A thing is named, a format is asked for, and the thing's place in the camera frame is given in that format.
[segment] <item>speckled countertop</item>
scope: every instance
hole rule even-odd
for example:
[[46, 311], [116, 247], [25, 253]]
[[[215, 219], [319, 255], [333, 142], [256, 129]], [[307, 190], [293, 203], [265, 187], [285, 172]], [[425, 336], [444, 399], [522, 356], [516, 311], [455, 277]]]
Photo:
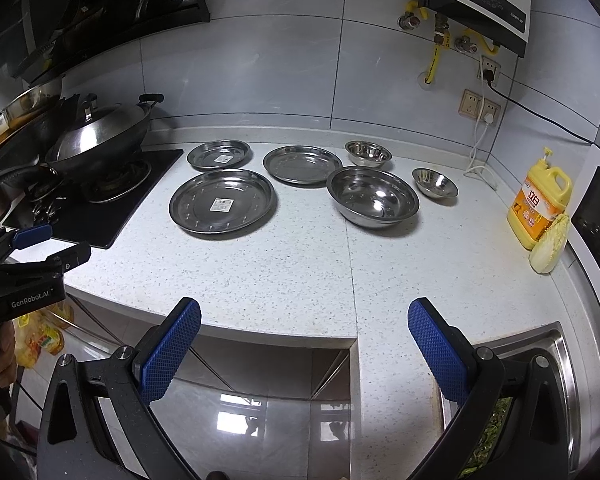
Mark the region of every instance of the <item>speckled countertop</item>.
[[[427, 296], [472, 343], [556, 320], [568, 341], [574, 338], [553, 280], [533, 272], [512, 234], [505, 203], [460, 170], [443, 169], [459, 187], [455, 202], [421, 195], [414, 218], [380, 232], [346, 222], [325, 188], [271, 178], [278, 206], [266, 224], [238, 237], [201, 239], [181, 231], [168, 213], [173, 192], [198, 173], [186, 161], [193, 146], [178, 146], [185, 156], [112, 248], [93, 250], [66, 284], [93, 303], [139, 316], [165, 315], [192, 296], [205, 326], [247, 331], [263, 342], [269, 335], [357, 340], [353, 478], [406, 478], [440, 434], [435, 382], [407, 327], [414, 298]], [[267, 175], [262, 158], [279, 146], [251, 143], [245, 168]], [[343, 149], [330, 150], [348, 163]], [[387, 169], [411, 183], [411, 171], [422, 165], [435, 167], [394, 157]], [[14, 256], [44, 259], [66, 246], [50, 240]]]

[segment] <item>electrical outlet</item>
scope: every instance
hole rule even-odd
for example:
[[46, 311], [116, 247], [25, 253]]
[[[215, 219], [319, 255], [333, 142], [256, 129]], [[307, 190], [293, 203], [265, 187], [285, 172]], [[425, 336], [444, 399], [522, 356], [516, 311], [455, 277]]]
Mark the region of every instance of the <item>electrical outlet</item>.
[[[482, 70], [491, 70], [493, 72], [493, 85], [498, 84], [500, 77], [500, 65], [490, 57], [482, 56]], [[480, 68], [478, 67], [478, 79], [480, 79]]]
[[[471, 90], [465, 90], [462, 94], [462, 100], [460, 101], [458, 113], [465, 117], [475, 119], [478, 116], [478, 112], [480, 111], [481, 102], [482, 97], [480, 95], [471, 92]], [[485, 99], [484, 108], [482, 109], [482, 115], [480, 117], [480, 120], [484, 122], [485, 115], [492, 114], [493, 121], [491, 124], [496, 124], [498, 122], [498, 116], [500, 115], [500, 109], [501, 107], [499, 104]]]

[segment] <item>stainless steel sink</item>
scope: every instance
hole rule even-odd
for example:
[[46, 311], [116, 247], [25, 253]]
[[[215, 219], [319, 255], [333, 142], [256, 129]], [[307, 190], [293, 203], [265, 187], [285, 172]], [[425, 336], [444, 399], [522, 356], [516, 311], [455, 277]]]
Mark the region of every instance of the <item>stainless steel sink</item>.
[[[496, 339], [477, 346], [488, 346], [500, 358], [526, 358], [534, 352], [551, 354], [557, 364], [554, 367], [557, 383], [562, 390], [562, 403], [567, 418], [567, 433], [569, 437], [569, 471], [575, 471], [580, 455], [580, 403], [576, 387], [573, 367], [562, 334], [559, 322], [551, 323], [528, 332], [523, 332], [503, 339]], [[440, 392], [442, 402], [443, 429], [448, 426], [458, 410], [454, 402], [446, 400]]]

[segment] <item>black plug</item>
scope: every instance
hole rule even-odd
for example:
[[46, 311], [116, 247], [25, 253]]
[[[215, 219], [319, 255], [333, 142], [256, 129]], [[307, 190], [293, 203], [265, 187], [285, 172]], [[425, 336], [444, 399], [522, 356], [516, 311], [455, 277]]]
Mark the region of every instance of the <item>black plug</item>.
[[482, 77], [484, 78], [484, 80], [487, 83], [493, 83], [493, 80], [495, 79], [495, 76], [493, 74], [493, 70], [489, 70], [488, 68], [485, 68], [482, 71]]

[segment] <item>black wire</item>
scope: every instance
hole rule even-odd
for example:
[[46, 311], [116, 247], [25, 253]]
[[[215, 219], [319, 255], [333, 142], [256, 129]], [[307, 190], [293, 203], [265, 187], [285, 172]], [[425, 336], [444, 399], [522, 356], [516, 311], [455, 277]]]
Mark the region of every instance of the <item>black wire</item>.
[[558, 126], [558, 128], [562, 128], [565, 132], [567, 132], [568, 134], [576, 137], [576, 139], [580, 139], [582, 142], [586, 142], [589, 146], [593, 144], [593, 142], [590, 141], [589, 139], [585, 139], [584, 137], [581, 137], [578, 134], [574, 134], [571, 130], [569, 130], [568, 128], [565, 128], [564, 126], [562, 126], [561, 124], [555, 122], [554, 120], [550, 119], [549, 117], [545, 117], [544, 115], [540, 115], [539, 113], [537, 113], [537, 112], [535, 112], [533, 110], [530, 110], [525, 105], [521, 105], [518, 101], [512, 99], [511, 97], [507, 97], [506, 95], [501, 94], [493, 86], [491, 86], [491, 77], [490, 78], [485, 77], [484, 80], [487, 82], [487, 85], [489, 85], [489, 88], [491, 88], [491, 90], [493, 90], [494, 92], [496, 92], [496, 94], [498, 94], [500, 97], [505, 98], [507, 101], [510, 101], [510, 102], [512, 102], [515, 105], [518, 105], [520, 108], [526, 110], [530, 114], [535, 115], [536, 117], [540, 117], [541, 119], [544, 119], [545, 121], [547, 121], [547, 122], [549, 122], [551, 124], [555, 124], [555, 126]]
[[35, 451], [32, 451], [32, 450], [30, 450], [30, 449], [25, 449], [25, 448], [23, 448], [23, 447], [16, 446], [15, 444], [12, 444], [11, 442], [7, 442], [6, 440], [2, 440], [1, 438], [0, 438], [0, 442], [1, 442], [1, 443], [2, 443], [4, 446], [6, 446], [6, 447], [11, 447], [11, 449], [15, 449], [16, 451], [19, 451], [19, 452], [21, 452], [21, 453], [24, 453], [24, 454], [27, 454], [27, 455], [30, 455], [30, 456], [36, 456], [36, 452], [35, 452]]
[[25, 393], [25, 395], [27, 397], [29, 397], [30, 401], [33, 402], [40, 411], [42, 411], [42, 407], [36, 402], [36, 399], [34, 399], [33, 397], [31, 397], [31, 395], [29, 394], [29, 392], [24, 389], [24, 386], [22, 386], [22, 383], [20, 381], [16, 381], [16, 384]]

